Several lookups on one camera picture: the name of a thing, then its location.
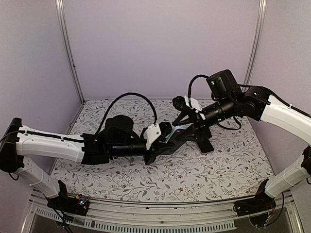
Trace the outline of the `black purple phone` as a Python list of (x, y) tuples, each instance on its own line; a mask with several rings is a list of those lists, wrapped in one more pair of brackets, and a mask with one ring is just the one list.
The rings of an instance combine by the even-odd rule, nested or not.
[(214, 151), (214, 147), (212, 146), (210, 140), (207, 137), (200, 137), (196, 140), (196, 144), (199, 148), (199, 151), (202, 154), (207, 154)]

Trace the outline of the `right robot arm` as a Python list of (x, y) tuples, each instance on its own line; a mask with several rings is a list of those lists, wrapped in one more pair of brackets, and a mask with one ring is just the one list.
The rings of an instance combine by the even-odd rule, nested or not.
[[(201, 77), (206, 79), (215, 101), (203, 109), (190, 97), (193, 82)], [(256, 212), (267, 207), (270, 199), (311, 177), (311, 116), (286, 103), (272, 90), (238, 84), (232, 72), (226, 69), (211, 76), (196, 75), (189, 84), (188, 95), (175, 97), (173, 106), (181, 112), (173, 125), (192, 123), (197, 144), (203, 145), (202, 153), (213, 151), (209, 128), (231, 117), (250, 117), (275, 125), (308, 144), (293, 164), (260, 184), (251, 202)]]

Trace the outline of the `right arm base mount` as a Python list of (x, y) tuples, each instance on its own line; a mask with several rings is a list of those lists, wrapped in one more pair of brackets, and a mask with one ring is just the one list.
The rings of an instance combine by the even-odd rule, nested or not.
[(253, 198), (234, 202), (233, 211), (238, 216), (251, 215), (262, 211), (267, 211), (276, 207), (274, 198), (266, 194), (256, 195)]

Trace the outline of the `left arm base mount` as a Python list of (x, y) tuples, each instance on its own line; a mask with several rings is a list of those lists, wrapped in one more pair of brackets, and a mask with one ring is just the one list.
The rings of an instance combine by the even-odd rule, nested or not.
[(75, 197), (47, 198), (47, 201), (50, 208), (79, 216), (86, 216), (89, 209), (89, 198), (82, 194)]

